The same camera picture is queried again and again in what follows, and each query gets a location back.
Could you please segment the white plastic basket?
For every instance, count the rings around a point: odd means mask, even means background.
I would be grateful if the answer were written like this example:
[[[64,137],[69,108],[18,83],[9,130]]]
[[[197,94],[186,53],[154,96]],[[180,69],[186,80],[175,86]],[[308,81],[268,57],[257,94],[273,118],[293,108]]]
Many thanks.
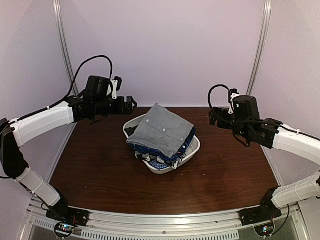
[[[195,139],[196,139],[196,142],[195,143],[192,143],[192,145],[194,147],[198,147],[195,152],[193,152],[191,154],[191,157],[188,157],[187,158],[187,161],[184,162],[182,165],[186,164],[189,160],[192,159],[192,157],[199,151],[200,147],[201,147],[201,143],[200,143],[200,140],[195,136]],[[153,143],[148,143],[146,145],[141,145],[140,143],[133,143],[132,141],[130,141],[128,143],[129,147],[130,147],[130,144],[134,144],[134,145],[139,145],[139,146],[144,146],[144,147],[148,147],[148,148],[152,148],[152,149],[157,149],[157,150],[160,150],[161,152],[163,152],[165,155],[169,156],[169,157],[172,157],[174,155],[174,153],[176,153],[178,151],[178,149],[182,146],[182,144],[185,142],[184,139],[180,140],[179,143],[178,143],[178,146],[174,146],[174,147],[169,147],[169,145],[167,143],[164,143],[163,141],[161,141],[160,143],[157,143],[157,144],[153,144]],[[168,172],[171,172],[173,171],[174,169],[169,169],[169,168],[166,168],[164,170],[161,170],[161,171],[158,171],[156,169],[154,169],[153,167],[148,167],[153,173],[155,174],[158,174],[158,175],[161,175],[161,174],[165,174],[165,173],[168,173]]]

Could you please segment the grey long sleeve shirt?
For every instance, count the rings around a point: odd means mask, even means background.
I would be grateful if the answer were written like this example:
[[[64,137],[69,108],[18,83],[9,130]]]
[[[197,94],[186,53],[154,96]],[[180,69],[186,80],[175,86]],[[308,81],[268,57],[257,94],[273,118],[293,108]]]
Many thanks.
[[[179,141],[187,139],[193,128],[192,123],[156,103],[126,142],[145,146],[163,141],[171,148],[177,147]]]

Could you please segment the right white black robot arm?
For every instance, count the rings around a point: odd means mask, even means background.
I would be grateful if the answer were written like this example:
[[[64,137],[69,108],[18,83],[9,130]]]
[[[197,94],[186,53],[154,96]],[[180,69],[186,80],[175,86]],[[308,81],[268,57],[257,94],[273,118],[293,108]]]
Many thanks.
[[[261,119],[255,97],[231,94],[229,108],[210,107],[210,124],[231,130],[233,137],[245,147],[251,143],[285,151],[320,163],[320,139],[272,118]],[[256,210],[259,220],[268,220],[276,210],[294,202],[320,195],[320,173],[268,191]]]

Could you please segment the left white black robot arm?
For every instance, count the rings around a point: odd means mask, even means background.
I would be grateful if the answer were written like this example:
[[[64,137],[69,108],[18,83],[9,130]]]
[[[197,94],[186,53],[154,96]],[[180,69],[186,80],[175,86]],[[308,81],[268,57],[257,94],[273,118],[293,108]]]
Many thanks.
[[[138,104],[132,96],[118,96],[122,79],[90,76],[77,96],[67,96],[55,106],[13,120],[0,121],[0,162],[8,179],[13,179],[37,196],[61,222],[72,218],[67,200],[36,171],[20,150],[31,140],[54,129],[96,116],[131,115]]]

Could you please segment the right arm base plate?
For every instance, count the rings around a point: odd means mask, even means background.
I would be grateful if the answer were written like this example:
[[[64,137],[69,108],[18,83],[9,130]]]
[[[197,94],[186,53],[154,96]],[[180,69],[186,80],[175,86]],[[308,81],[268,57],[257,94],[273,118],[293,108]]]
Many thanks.
[[[272,236],[276,230],[274,220],[282,216],[281,210],[268,206],[244,208],[238,214],[242,226],[253,225],[255,233],[262,238]]]

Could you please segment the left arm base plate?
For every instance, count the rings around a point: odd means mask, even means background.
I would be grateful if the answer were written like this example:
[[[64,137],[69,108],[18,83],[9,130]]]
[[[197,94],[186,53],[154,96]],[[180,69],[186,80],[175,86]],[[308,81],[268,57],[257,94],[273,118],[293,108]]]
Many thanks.
[[[45,210],[47,218],[58,221],[53,227],[53,232],[61,239],[70,237],[78,227],[86,227],[90,214],[87,210],[73,207],[67,207],[66,214],[51,206],[47,206]]]

